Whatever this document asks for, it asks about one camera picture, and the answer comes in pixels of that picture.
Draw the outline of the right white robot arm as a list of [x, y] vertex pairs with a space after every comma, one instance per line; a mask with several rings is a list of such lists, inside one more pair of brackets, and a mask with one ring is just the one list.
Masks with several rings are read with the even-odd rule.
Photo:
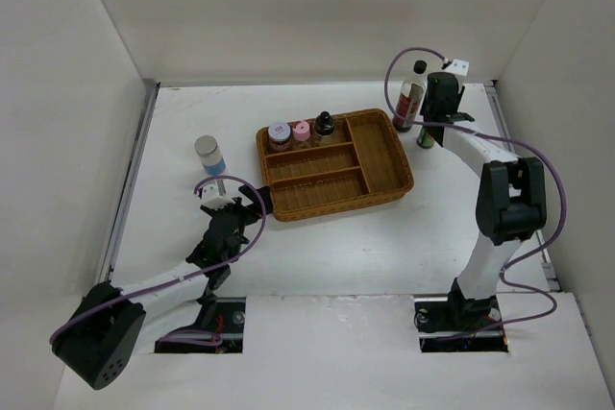
[[480, 179], [475, 207], [479, 238], [454, 281], [459, 297], [445, 307], [448, 322], [460, 329], [480, 318], [478, 302], [495, 296], [503, 266], [547, 220], [543, 162], [518, 157], [482, 137], [475, 119], [459, 110], [463, 93], [455, 75], [432, 72], [421, 108], [424, 127], [434, 141]]

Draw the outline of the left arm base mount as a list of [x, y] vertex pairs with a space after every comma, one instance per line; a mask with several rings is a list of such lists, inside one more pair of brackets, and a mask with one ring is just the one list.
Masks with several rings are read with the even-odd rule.
[[195, 321], [172, 329], [169, 340], [157, 340], [158, 354], [234, 354], [243, 352], [247, 299], [210, 296], [199, 304]]

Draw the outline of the pink lid spice shaker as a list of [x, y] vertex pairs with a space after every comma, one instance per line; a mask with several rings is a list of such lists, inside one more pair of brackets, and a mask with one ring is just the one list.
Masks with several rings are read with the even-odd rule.
[[310, 139], [310, 124], [309, 122], [302, 120], [297, 122], [292, 128], [293, 148], [304, 149], [309, 143]]

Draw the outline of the red sauce bottle green label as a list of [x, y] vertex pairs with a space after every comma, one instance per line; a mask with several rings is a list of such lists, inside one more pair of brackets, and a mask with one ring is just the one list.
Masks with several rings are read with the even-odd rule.
[[422, 149], [431, 149], [435, 141], [427, 128], [422, 127], [416, 138], [416, 144]]

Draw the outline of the sauce jar white lid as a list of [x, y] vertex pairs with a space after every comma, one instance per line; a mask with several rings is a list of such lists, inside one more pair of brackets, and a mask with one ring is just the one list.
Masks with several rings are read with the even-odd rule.
[[268, 145], [274, 153], [285, 152], [290, 148], [292, 129], [286, 122], [274, 122], [268, 127]]

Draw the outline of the black lid pepper shaker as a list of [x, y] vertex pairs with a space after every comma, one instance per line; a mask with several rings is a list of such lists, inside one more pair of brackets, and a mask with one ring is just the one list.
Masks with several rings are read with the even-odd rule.
[[325, 146], [332, 142], [335, 132], [335, 120], [327, 111], [322, 111], [314, 120], [313, 143], [315, 146]]

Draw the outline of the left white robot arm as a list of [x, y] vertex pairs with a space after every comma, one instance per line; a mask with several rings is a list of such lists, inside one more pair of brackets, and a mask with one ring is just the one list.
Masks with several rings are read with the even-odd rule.
[[[223, 193], [228, 176], [200, 181], [193, 190], [209, 216], [200, 242], [173, 269], [142, 282], [116, 287], [94, 285], [70, 319], [50, 337], [52, 352], [91, 389], [109, 386], [139, 346], [184, 344], [215, 348], [217, 333], [196, 339], [215, 321], [216, 290], [231, 273], [231, 266], [257, 243], [245, 230], [265, 227], [273, 211], [271, 190], [239, 183], [239, 194]], [[178, 326], [184, 320], [189, 326]]]

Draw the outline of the sago jar blue label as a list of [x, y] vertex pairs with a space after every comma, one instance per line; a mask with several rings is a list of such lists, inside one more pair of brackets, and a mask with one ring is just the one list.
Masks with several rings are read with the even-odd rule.
[[219, 176], [226, 172], [225, 159], [213, 136], [203, 135], [197, 138], [194, 142], [194, 149], [208, 176]]

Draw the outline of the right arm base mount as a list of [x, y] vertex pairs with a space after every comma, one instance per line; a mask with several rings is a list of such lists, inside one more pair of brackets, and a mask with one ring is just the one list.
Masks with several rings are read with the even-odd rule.
[[446, 296], [415, 297], [414, 309], [421, 352], [508, 352], [496, 296], [466, 300], [454, 283]]

